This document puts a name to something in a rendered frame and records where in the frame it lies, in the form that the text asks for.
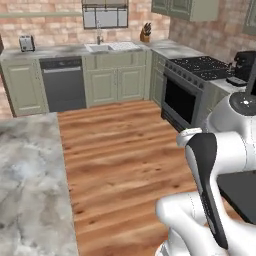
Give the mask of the black microwave oven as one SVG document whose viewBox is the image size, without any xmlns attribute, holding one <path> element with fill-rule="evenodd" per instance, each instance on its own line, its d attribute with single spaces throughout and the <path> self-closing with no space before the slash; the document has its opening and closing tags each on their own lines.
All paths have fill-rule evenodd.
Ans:
<svg viewBox="0 0 256 256">
<path fill-rule="evenodd" d="M 250 77 L 247 83 L 246 93 L 256 96 L 256 60 L 252 66 Z"/>
</svg>

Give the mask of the green sink cupboards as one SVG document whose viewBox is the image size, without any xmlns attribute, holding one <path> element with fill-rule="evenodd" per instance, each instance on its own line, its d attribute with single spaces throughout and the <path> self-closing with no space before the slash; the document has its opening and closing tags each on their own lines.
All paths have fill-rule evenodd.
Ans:
<svg viewBox="0 0 256 256">
<path fill-rule="evenodd" d="M 150 98 L 150 50 L 87 54 L 82 63 L 88 107 Z"/>
</svg>

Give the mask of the green corner cupboards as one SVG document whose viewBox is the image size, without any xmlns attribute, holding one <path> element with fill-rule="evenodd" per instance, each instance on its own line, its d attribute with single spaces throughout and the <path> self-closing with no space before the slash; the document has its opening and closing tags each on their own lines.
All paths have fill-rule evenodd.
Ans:
<svg viewBox="0 0 256 256">
<path fill-rule="evenodd" d="M 157 52 L 152 52 L 151 99 L 161 106 L 166 58 Z"/>
</svg>

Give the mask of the black and silver stove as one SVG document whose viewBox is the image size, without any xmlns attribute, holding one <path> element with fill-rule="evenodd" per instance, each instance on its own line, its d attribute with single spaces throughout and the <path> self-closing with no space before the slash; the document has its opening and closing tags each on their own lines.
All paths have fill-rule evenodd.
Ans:
<svg viewBox="0 0 256 256">
<path fill-rule="evenodd" d="M 210 56 L 167 59 L 161 117 L 178 132 L 198 127 L 197 117 L 206 84 L 232 75 L 233 69 L 228 64 Z"/>
</svg>

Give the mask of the dark grey dishwasher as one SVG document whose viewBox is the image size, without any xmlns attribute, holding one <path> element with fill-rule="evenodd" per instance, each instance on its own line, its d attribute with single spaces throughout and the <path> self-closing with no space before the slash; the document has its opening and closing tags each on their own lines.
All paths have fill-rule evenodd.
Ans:
<svg viewBox="0 0 256 256">
<path fill-rule="evenodd" d="M 80 56 L 44 58 L 39 62 L 50 112 L 86 107 Z"/>
</svg>

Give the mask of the white sink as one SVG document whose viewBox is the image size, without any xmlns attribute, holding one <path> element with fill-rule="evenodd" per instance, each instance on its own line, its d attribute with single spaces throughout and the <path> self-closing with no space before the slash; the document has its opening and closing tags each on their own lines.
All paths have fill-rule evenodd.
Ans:
<svg viewBox="0 0 256 256">
<path fill-rule="evenodd" d="M 101 53 L 101 52 L 109 52 L 112 51 L 113 48 L 108 44 L 85 44 L 85 48 L 90 53 Z"/>
</svg>

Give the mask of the green cupboard beside stove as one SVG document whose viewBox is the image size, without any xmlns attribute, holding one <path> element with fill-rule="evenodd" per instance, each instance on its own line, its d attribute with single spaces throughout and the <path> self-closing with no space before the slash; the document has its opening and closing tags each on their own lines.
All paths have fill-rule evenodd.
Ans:
<svg viewBox="0 0 256 256">
<path fill-rule="evenodd" d="M 204 120 L 214 107 L 227 95 L 238 91 L 237 87 L 232 86 L 226 81 L 217 80 L 210 81 L 206 84 L 206 88 L 201 98 L 201 104 L 197 117 L 197 125 L 202 126 Z"/>
</svg>

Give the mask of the wooden knife block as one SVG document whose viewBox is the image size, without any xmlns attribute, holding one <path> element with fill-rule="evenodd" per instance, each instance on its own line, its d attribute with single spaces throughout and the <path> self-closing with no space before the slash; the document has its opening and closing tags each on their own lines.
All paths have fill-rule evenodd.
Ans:
<svg viewBox="0 0 256 256">
<path fill-rule="evenodd" d="M 146 23 L 140 33 L 140 41 L 148 43 L 150 41 L 151 24 Z"/>
</svg>

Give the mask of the silver tap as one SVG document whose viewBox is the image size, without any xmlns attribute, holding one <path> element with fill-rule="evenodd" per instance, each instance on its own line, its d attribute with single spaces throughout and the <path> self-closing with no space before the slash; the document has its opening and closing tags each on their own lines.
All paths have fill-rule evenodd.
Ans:
<svg viewBox="0 0 256 256">
<path fill-rule="evenodd" d="M 97 45 L 100 45 L 101 43 L 104 42 L 103 37 L 102 37 L 102 30 L 101 30 L 101 23 L 99 20 L 97 20 L 96 24 L 96 29 L 97 29 Z"/>
</svg>

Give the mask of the green base cupboards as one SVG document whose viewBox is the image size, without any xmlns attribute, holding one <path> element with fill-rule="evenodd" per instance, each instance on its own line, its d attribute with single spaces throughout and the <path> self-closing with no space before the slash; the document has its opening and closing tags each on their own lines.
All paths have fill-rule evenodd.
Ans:
<svg viewBox="0 0 256 256">
<path fill-rule="evenodd" d="M 47 113 L 49 109 L 39 61 L 3 60 L 1 65 L 15 115 Z"/>
</svg>

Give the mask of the dark framed window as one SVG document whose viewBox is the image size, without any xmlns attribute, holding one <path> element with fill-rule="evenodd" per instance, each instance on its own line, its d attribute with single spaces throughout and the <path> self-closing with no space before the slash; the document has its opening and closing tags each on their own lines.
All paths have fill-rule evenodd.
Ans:
<svg viewBox="0 0 256 256">
<path fill-rule="evenodd" d="M 81 0 L 85 29 L 127 28 L 129 0 Z"/>
</svg>

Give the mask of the black coffee machine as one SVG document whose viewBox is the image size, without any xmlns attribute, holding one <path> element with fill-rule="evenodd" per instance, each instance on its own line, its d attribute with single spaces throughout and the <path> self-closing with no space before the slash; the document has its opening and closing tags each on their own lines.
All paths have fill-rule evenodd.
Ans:
<svg viewBox="0 0 256 256">
<path fill-rule="evenodd" d="M 247 85 L 252 66 L 256 59 L 256 51 L 239 51 L 234 57 L 236 62 L 234 74 L 227 77 L 226 81 L 235 87 L 244 87 Z"/>
</svg>

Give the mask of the silver toaster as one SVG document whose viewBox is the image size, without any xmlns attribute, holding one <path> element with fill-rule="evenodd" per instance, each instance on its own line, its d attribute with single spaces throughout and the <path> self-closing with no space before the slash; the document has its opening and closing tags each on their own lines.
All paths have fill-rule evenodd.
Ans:
<svg viewBox="0 0 256 256">
<path fill-rule="evenodd" d="M 34 51 L 35 44 L 32 35 L 24 35 L 19 37 L 20 49 L 22 52 Z"/>
</svg>

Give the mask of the green wall cupboards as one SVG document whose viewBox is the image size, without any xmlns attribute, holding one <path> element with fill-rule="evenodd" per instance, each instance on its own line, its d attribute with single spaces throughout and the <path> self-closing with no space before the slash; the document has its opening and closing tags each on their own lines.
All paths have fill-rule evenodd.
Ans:
<svg viewBox="0 0 256 256">
<path fill-rule="evenodd" d="M 192 22 L 216 21 L 219 0 L 152 0 L 151 12 Z"/>
</svg>

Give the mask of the green wall shelf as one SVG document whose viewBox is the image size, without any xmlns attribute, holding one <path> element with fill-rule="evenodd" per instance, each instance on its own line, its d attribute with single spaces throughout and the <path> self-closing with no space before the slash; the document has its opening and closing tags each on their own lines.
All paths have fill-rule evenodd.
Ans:
<svg viewBox="0 0 256 256">
<path fill-rule="evenodd" d="M 11 12 L 0 13 L 0 18 L 30 18 L 30 17 L 80 17 L 82 12 Z"/>
</svg>

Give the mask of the green wall cupboard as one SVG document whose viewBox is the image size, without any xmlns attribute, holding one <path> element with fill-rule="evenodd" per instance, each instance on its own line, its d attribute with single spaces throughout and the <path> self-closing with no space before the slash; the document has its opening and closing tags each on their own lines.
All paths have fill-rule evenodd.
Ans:
<svg viewBox="0 0 256 256">
<path fill-rule="evenodd" d="M 243 26 L 243 33 L 256 35 L 256 0 L 250 0 Z"/>
</svg>

